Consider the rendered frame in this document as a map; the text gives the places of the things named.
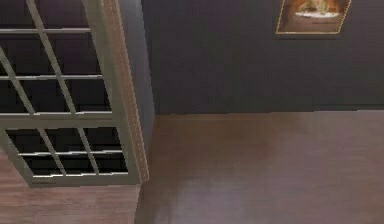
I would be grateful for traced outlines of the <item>beige framed grid window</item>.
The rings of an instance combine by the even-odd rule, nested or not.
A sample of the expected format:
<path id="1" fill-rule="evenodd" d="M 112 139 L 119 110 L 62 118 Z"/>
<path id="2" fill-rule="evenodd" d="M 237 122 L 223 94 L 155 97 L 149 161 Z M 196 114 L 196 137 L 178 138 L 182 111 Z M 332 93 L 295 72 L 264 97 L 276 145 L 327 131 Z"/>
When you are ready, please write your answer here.
<path id="1" fill-rule="evenodd" d="M 142 184 L 153 120 L 141 0 L 0 0 L 0 152 L 29 187 Z"/>

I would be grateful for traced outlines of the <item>gold framed wall picture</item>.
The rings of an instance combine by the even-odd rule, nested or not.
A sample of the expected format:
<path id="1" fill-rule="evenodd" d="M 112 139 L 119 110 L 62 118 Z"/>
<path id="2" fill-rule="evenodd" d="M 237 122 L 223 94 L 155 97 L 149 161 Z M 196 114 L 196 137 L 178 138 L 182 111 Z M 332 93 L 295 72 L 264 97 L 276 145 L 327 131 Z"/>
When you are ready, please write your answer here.
<path id="1" fill-rule="evenodd" d="M 352 0 L 282 0 L 278 35 L 337 35 Z"/>

